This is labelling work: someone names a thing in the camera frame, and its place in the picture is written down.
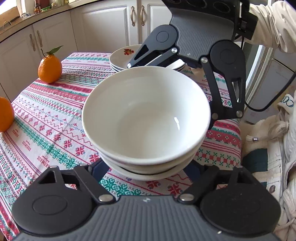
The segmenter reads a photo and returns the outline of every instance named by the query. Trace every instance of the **patterned tablecloth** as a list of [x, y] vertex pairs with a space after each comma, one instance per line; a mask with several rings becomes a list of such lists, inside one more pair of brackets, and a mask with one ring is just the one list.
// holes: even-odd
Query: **patterned tablecloth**
[[[110, 54], [73, 53], [62, 61], [63, 75], [53, 84], [37, 79], [14, 100], [15, 122], [0, 133], [0, 229], [11, 240], [18, 229], [11, 217], [17, 197], [49, 166], [71, 169], [99, 158], [81, 123], [83, 104], [92, 89], [114, 74]], [[196, 80], [189, 67], [182, 70], [211, 99], [206, 79]], [[225, 105], [230, 99], [224, 79], [216, 75]], [[195, 160], [222, 169], [240, 164], [237, 120], [216, 121], [207, 132]], [[137, 181], [109, 170], [100, 181], [116, 197], [120, 195], [178, 195], [191, 181], [184, 171], [158, 181]]]

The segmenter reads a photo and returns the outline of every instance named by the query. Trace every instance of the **black cable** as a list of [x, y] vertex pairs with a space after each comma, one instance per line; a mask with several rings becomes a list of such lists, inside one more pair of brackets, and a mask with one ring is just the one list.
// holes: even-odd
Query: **black cable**
[[289, 79], [289, 81], [285, 84], [285, 86], [281, 89], [280, 92], [278, 92], [278, 94], [262, 109], [254, 109], [252, 107], [250, 107], [247, 102], [245, 101], [245, 104], [246, 106], [251, 109], [252, 111], [256, 111], [256, 112], [262, 112], [262, 111], [265, 111], [268, 107], [270, 107], [272, 105], [273, 102], [276, 101], [277, 98], [279, 98], [279, 96], [281, 94], [284, 93], [284, 91], [289, 87], [289, 85], [293, 82], [293, 80], [295, 79], [296, 77], [296, 71], [294, 72], [294, 74], [292, 75], [292, 77]]
[[243, 46], [244, 46], [244, 36], [242, 37], [241, 49], [243, 48]]

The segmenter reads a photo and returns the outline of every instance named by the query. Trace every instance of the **orange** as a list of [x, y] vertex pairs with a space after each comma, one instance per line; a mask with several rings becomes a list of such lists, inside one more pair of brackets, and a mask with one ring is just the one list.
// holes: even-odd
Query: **orange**
[[46, 83], [53, 83], [57, 81], [62, 75], [62, 63], [54, 56], [49, 54], [43, 58], [38, 67], [38, 76], [40, 80]]
[[15, 119], [15, 112], [9, 100], [0, 97], [0, 132], [6, 131]]

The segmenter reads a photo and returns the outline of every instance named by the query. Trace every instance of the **green leaf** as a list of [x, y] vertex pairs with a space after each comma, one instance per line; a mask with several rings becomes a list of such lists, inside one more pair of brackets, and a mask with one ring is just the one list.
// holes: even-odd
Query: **green leaf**
[[54, 48], [52, 50], [50, 50], [49, 52], [46, 52], [47, 54], [54, 54], [55, 52], [57, 52], [61, 47], [63, 47], [63, 45], [57, 47], [57, 48]]

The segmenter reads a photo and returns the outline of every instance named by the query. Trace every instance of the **bottle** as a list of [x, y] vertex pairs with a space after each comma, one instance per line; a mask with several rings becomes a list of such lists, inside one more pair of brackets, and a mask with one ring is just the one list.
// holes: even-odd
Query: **bottle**
[[34, 11], [35, 11], [35, 14], [38, 14], [38, 13], [41, 12], [40, 5], [37, 2], [37, 0], [35, 0], [35, 8], [34, 8]]

